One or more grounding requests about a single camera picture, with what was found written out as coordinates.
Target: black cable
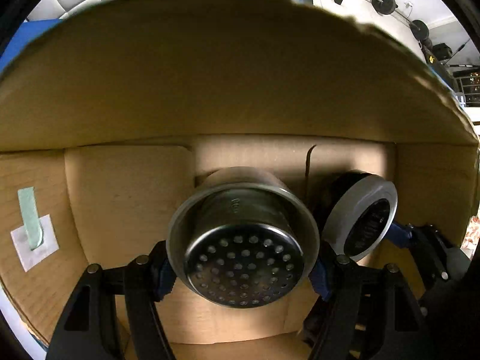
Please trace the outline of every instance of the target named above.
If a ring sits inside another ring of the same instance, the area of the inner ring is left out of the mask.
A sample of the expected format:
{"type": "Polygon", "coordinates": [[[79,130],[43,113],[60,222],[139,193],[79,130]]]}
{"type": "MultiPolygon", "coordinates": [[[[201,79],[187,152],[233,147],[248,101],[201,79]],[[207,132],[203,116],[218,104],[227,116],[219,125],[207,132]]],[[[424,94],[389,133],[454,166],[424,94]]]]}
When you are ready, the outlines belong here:
{"type": "Polygon", "coordinates": [[[469,38],[463,45],[461,45],[461,46],[457,49],[457,51],[455,51],[455,52],[453,53],[453,55],[452,55],[446,62],[443,62],[443,65],[447,64],[448,61],[450,61],[450,59],[452,59],[453,57],[455,57],[455,55],[457,54],[457,52],[463,50],[463,48],[465,47],[465,45],[466,45],[468,42],[470,42],[470,41],[471,41],[471,39],[469,38]]]}

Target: metal bolt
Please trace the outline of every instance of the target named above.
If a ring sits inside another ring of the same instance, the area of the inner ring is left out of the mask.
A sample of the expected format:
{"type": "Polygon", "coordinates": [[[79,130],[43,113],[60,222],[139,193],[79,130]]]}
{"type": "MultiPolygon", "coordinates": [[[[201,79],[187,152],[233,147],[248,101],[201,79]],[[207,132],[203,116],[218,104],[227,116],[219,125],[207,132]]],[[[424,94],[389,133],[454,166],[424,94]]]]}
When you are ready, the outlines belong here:
{"type": "Polygon", "coordinates": [[[393,263],[387,264],[387,270],[392,274],[396,274],[398,271],[400,271],[397,264],[393,264],[393,263]]]}
{"type": "Polygon", "coordinates": [[[98,264],[91,264],[88,266],[87,272],[90,274],[94,274],[96,271],[98,271],[99,268],[100,266],[98,264]]]}
{"type": "Polygon", "coordinates": [[[142,266],[144,264],[146,264],[148,262],[148,256],[146,254],[142,254],[141,256],[138,256],[136,259],[135,259],[135,262],[142,266]]]}
{"type": "Polygon", "coordinates": [[[350,263],[350,259],[349,257],[345,256],[345,254],[339,254],[337,256],[337,262],[339,264],[342,264],[343,266],[347,265],[348,263],[350,263]]]}

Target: cardboard box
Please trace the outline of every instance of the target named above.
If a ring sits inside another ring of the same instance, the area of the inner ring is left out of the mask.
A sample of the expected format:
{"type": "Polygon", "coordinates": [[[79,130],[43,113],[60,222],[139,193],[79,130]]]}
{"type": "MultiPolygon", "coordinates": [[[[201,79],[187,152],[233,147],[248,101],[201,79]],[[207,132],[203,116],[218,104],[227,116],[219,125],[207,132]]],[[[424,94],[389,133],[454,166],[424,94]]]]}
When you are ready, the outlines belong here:
{"type": "MultiPolygon", "coordinates": [[[[87,264],[149,252],[219,168],[266,169],[302,199],[335,172],[380,174],[398,221],[455,244],[478,208],[478,137],[427,67],[372,26],[290,0],[117,0],[66,20],[0,78],[0,136],[1,283],[46,344],[87,264]],[[28,272],[10,237],[24,187],[59,244],[28,272]]],[[[421,295],[408,253],[384,242],[368,257],[421,295]]],[[[177,282],[157,308],[178,359],[301,359],[293,332],[315,299],[305,281],[236,310],[177,282]]]]}

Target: hole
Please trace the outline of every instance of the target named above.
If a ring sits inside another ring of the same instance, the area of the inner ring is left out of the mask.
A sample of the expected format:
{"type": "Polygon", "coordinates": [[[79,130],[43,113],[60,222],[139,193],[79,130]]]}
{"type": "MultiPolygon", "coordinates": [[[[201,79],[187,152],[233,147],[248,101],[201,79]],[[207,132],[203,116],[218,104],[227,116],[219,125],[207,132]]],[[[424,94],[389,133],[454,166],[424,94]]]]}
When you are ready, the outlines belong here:
{"type": "Polygon", "coordinates": [[[90,287],[85,286],[80,290],[65,323],[65,330],[70,332],[86,332],[90,327],[90,287]]]}
{"type": "Polygon", "coordinates": [[[352,356],[354,359],[359,359],[361,353],[358,352],[357,350],[350,349],[350,350],[349,350],[349,354],[351,354],[351,356],[352,356]]]}

